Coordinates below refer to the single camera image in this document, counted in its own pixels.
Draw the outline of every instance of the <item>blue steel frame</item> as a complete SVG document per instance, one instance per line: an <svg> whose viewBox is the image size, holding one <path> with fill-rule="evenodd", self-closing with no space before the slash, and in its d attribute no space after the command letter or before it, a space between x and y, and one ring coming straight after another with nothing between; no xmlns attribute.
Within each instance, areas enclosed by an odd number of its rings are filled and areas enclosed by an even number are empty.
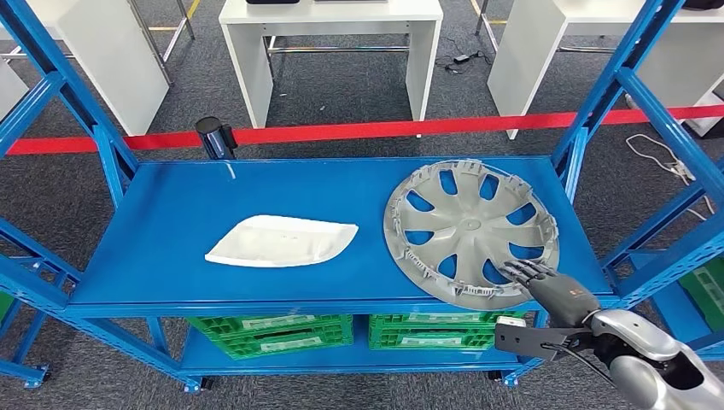
<svg viewBox="0 0 724 410"><path fill-rule="evenodd" d="M667 144L689 165L697 177L695 184L665 205L601 261L601 269L609 276L615 289L615 294L606 300L605 304L608 307L630 308L724 250L724 216L716 214L671 245L669 249L656 253L645 264L637 266L630 277L618 280L615 275L615 269L621 263L630 261L631 256L636 255L649 239L678 217L704 192L718 204L724 203L722 201L724 175L721 173L721 162L719 167L711 162L634 73L683 2L684 0L646 0L621 45L581 106L574 124L564 134L551 157L562 188L573 202L587 143L625 89L649 116L652 125L662 134ZM118 207L125 193L126 182L133 178L137 170L137 161L131 151L24 0L0 0L0 22L28 52L32 62L43 75L40 83L26 95L14 112L0 122L0 153L4 154L26 130L50 97L59 93L76 119L95 140L111 197L114 205ZM1 232L13 229L4 220L0 221ZM46 265L57 267L61 273L75 273L70 266L47 249L40 247L31 238L23 237L21 242L26 249L34 249L31 255ZM106 319L109 316L98 318L93 312L84 315L79 313L82 312L79 310L76 310L75 314L69 314L66 307L71 296L37 276L28 274L28 270L17 261L1 255L0 289L176 378L185 384L186 391L198 391L201 388L202 375L191 374L168 354L160 319L148 317L144 314L143 307L127 308L137 317L146 318L153 344L143 342L124 331ZM183 316L183 305L179 304L173 308ZM215 314L215 309L215 307L210 308L207 313ZM535 324L545 325L546 316L545 312L539 311ZM722 336L724 335L719 332L693 343L708 349L711 345L721 345ZM540 360L519 358L517 368L504 372L505 384L516 385L520 376L539 364Z"/></svg>

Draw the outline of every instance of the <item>green plastic crate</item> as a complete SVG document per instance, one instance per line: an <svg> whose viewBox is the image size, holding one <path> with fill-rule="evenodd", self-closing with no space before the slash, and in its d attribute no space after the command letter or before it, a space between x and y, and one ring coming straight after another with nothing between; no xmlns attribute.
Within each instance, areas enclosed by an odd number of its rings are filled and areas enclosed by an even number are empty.
<svg viewBox="0 0 724 410"><path fill-rule="evenodd" d="M13 303L13 297L7 293L0 292L0 323L5 319L5 314Z"/></svg>
<svg viewBox="0 0 724 410"><path fill-rule="evenodd" d="M352 315L189 318L233 359L352 344Z"/></svg>
<svg viewBox="0 0 724 410"><path fill-rule="evenodd" d="M493 346L495 329L370 328L370 349L464 349L487 350Z"/></svg>
<svg viewBox="0 0 724 410"><path fill-rule="evenodd" d="M486 350L499 316L526 312L371 314L370 349Z"/></svg>
<svg viewBox="0 0 724 410"><path fill-rule="evenodd" d="M716 258L679 279L712 331L724 329L724 259Z"/></svg>
<svg viewBox="0 0 724 410"><path fill-rule="evenodd" d="M522 318L527 312L475 312L475 313L409 313L371 314L370 326L419 326L430 324L459 325L460 328L494 328L500 316Z"/></svg>

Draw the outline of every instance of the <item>blue metal shelf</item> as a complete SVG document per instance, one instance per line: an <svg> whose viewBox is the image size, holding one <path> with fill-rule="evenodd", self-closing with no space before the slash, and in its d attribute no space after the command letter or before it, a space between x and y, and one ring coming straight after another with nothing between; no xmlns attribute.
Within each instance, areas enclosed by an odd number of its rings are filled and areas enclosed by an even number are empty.
<svg viewBox="0 0 724 410"><path fill-rule="evenodd" d="M138 316L138 309L175 316L459 310L427 295L401 274L382 234L382 213L394 187L415 169L441 160L144 163L67 312L119 317ZM596 294L611 296L549 159L481 161L533 186L558 222L560 269L572 272ZM204 260L235 224L255 214L354 223L359 233L342 254L318 265L259 269Z"/></svg>
<svg viewBox="0 0 724 410"><path fill-rule="evenodd" d="M514 354L494 348L484 351L370 350L367 332L367 318L355 316L354 344L350 346L233 360L190 327L181 372L189 375L471 372L514 370L520 366Z"/></svg>
<svg viewBox="0 0 724 410"><path fill-rule="evenodd" d="M631 254L631 263L642 267L652 261L661 251L639 251ZM684 343L691 343L711 335L696 305L679 282L673 282L651 297L651 304L659 313L663 323L669 328L671 335ZM698 348L692 346L704 360L724 360L724 347Z"/></svg>
<svg viewBox="0 0 724 410"><path fill-rule="evenodd" d="M700 336L700 323L685 323L669 311L691 314L676 280L724 252L724 214L718 213L619 280L615 271L704 193L724 202L724 161L719 166L692 141L636 77L635 70L684 0L646 0L620 46L581 105L573 124L550 157L481 158L527 180L558 221L562 272L575 275L606 307L630 308L656 296L655 303L682 339L706 359L724 358L724 331ZM490 351L470 360L464 353L373 352L365 330L355 345L274 358L234 361L191 331L184 359L168 354L161 316L243 313L450 312L410 283L390 258L382 235L382 213L393 188L414 169L441 158L308 161L152 162L138 164L23 0L0 0L0 23L30 56L41 81L0 121L0 157L29 127L53 95L93 137L117 212L77 289L68 294L20 261L0 255L0 288L34 308L113 346L185 384L201 388L206 374L250 372L402 372L504 370L504 381L538 366L540 360ZM597 263L571 203L587 143L618 97L626 91L650 118L696 181ZM358 236L332 261L318 266L255 269L206 263L203 255L239 220L281 214L357 224ZM79 276L66 262L0 219L0 235L59 274ZM611 286L604 277L611 281ZM526 303L518 309L540 309ZM135 337L110 318L144 317L152 343ZM539 311L535 325L546 324Z"/></svg>

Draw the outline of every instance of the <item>white table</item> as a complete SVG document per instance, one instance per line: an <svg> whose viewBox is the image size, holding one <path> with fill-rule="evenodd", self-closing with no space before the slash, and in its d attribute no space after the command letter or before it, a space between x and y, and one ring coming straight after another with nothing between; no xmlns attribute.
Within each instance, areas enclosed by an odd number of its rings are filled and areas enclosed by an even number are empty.
<svg viewBox="0 0 724 410"><path fill-rule="evenodd" d="M407 95L412 118L424 120L442 23L438 0L247 4L227 0L219 22L254 128L266 126L272 72L263 37L409 33Z"/></svg>
<svg viewBox="0 0 724 410"><path fill-rule="evenodd" d="M10 112L27 92L27 85L12 68L0 60L0 120Z"/></svg>
<svg viewBox="0 0 724 410"><path fill-rule="evenodd" d="M563 35L623 34L643 3L515 0L488 78L499 114L528 112ZM724 9L681 10L674 23L644 60L639 76L667 107L698 105L724 79ZM511 139L516 134L508 131Z"/></svg>
<svg viewBox="0 0 724 410"><path fill-rule="evenodd" d="M126 0L28 0L61 40L128 135L143 135L168 91ZM0 39L11 39L0 26Z"/></svg>

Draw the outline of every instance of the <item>robotic hand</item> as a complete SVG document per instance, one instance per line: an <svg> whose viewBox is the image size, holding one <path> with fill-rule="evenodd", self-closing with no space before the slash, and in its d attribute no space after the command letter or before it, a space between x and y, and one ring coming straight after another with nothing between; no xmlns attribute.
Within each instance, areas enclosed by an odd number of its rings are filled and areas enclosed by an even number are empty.
<svg viewBox="0 0 724 410"><path fill-rule="evenodd" d="M601 310L591 292L548 266L512 261L502 270L548 311L551 328L498 323L497 349L546 360L571 354L644 409L724 409L724 384L688 346L648 320L625 310ZM577 353L586 349L608 367L610 377Z"/></svg>

